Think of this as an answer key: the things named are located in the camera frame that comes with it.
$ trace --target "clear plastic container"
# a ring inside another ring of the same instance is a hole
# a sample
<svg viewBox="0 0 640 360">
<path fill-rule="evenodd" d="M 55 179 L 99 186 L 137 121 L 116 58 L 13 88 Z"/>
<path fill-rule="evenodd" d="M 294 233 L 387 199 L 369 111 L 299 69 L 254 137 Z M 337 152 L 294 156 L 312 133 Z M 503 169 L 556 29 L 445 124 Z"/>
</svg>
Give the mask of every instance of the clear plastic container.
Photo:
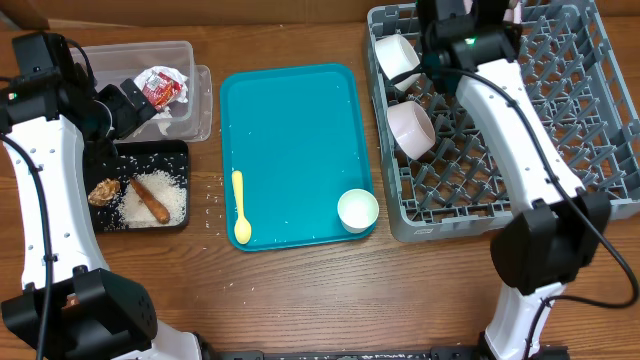
<svg viewBox="0 0 640 360">
<path fill-rule="evenodd" d="M 152 66 L 168 66 L 179 70 L 186 82 L 187 103 L 169 104 L 168 119 L 151 119 L 121 142 L 179 139 L 203 141 L 211 134 L 213 94 L 211 73 L 206 66 L 195 65 L 193 48 L 187 41 L 163 41 L 83 47 L 102 90 L 126 79 L 134 79 Z M 84 65 L 77 49 L 71 49 L 73 60 Z"/>
</svg>

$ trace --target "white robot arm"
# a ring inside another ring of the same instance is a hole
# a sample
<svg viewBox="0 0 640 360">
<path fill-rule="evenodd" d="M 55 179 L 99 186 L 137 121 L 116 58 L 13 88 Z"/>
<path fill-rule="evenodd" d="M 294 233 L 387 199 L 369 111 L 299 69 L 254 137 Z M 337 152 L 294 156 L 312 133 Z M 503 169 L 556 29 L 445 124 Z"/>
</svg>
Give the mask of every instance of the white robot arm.
<svg viewBox="0 0 640 360">
<path fill-rule="evenodd" d="M 84 140 L 78 129 L 60 115 L 47 121 L 42 116 L 14 125 L 7 135 L 25 149 L 40 168 L 42 185 L 49 206 L 54 283 L 73 276 L 79 265 L 109 270 L 91 226 L 82 177 Z M 20 154 L 5 145 L 16 174 L 25 234 L 25 261 L 22 288 L 41 289 L 45 285 L 44 247 L 40 202 L 31 172 Z"/>
<path fill-rule="evenodd" d="M 505 59 L 493 61 L 479 65 L 477 74 L 500 86 L 518 101 L 563 189 L 569 196 L 576 197 L 577 191 L 584 189 L 584 186 L 562 160 L 545 132 L 527 96 L 518 63 L 509 63 Z M 463 77 L 456 96 L 476 120 L 476 127 L 491 149 L 498 168 L 505 175 L 504 182 L 514 216 L 532 210 L 533 204 L 539 200 L 550 205 L 563 201 L 549 181 L 549 175 L 522 120 L 500 95 L 477 80 Z M 517 288 L 503 284 L 495 316 L 484 335 L 496 359 L 522 359 L 529 329 L 540 304 L 550 296 L 562 294 L 565 289 L 566 285 L 558 282 L 536 289 L 532 294 L 523 295 Z M 531 355 L 535 355 L 540 349 L 540 334 L 550 311 L 550 308 L 545 309 L 538 321 Z"/>
<path fill-rule="evenodd" d="M 34 349 L 44 344 L 44 354 L 38 356 L 51 360 L 213 358 L 213 350 L 196 334 L 176 331 L 156 318 L 141 285 L 109 271 L 91 224 L 83 177 L 85 144 L 95 149 L 105 134 L 129 131 L 128 124 L 150 117 L 141 115 L 146 108 L 136 109 L 136 99 L 125 98 L 117 89 L 97 94 L 92 82 L 83 88 L 87 82 L 81 80 L 62 36 L 25 35 L 14 39 L 14 49 L 23 75 L 0 90 L 0 133 L 18 182 L 25 268 L 23 295 L 2 302 L 5 324 Z M 118 111 L 111 113 L 114 106 Z M 33 167 L 38 169 L 46 219 L 41 217 Z M 51 283 L 43 224 L 48 224 L 53 255 Z M 47 291 L 53 300 L 49 311 L 41 311 Z M 48 327 L 39 339 L 41 323 Z"/>
</svg>

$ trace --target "rice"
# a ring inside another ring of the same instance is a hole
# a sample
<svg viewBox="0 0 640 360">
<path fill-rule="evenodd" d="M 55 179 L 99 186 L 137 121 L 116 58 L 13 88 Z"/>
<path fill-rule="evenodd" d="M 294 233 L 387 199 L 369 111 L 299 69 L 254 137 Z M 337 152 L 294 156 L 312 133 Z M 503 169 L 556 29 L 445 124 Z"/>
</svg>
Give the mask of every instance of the rice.
<svg viewBox="0 0 640 360">
<path fill-rule="evenodd" d="M 162 170 L 156 170 L 152 174 L 138 175 L 136 180 L 169 210 L 171 219 L 167 224 L 160 224 L 127 181 L 127 188 L 117 207 L 120 218 L 125 225 L 130 228 L 176 226 L 184 221 L 187 209 L 187 189 L 181 189 L 176 178 Z"/>
</svg>

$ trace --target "food wrapper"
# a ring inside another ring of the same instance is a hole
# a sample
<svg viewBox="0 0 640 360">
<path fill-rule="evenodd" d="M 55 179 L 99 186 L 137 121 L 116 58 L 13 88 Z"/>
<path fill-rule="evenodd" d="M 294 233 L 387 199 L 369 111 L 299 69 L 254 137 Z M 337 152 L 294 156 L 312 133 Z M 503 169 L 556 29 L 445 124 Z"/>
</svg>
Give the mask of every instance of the food wrapper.
<svg viewBox="0 0 640 360">
<path fill-rule="evenodd" d="M 142 93 L 149 99 L 159 113 L 167 110 L 167 105 L 177 101 L 186 103 L 188 77 L 182 75 L 180 71 L 166 67 L 154 66 L 143 71 L 133 82 L 142 90 Z"/>
</svg>

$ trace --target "white bowl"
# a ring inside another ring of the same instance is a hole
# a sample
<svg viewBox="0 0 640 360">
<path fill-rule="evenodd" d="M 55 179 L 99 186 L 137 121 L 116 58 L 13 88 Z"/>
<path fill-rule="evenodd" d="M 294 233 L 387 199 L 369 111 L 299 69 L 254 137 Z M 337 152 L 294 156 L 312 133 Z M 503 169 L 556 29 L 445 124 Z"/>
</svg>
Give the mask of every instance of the white bowl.
<svg viewBox="0 0 640 360">
<path fill-rule="evenodd" d="M 422 106 L 413 101 L 391 106 L 387 120 L 393 137 L 405 154 L 417 160 L 436 143 L 436 131 Z"/>
<path fill-rule="evenodd" d="M 396 34 L 376 41 L 375 53 L 382 71 L 389 80 L 420 65 L 418 54 L 402 35 Z M 411 75 L 395 86 L 398 90 L 405 92 L 419 78 L 420 74 Z"/>
</svg>

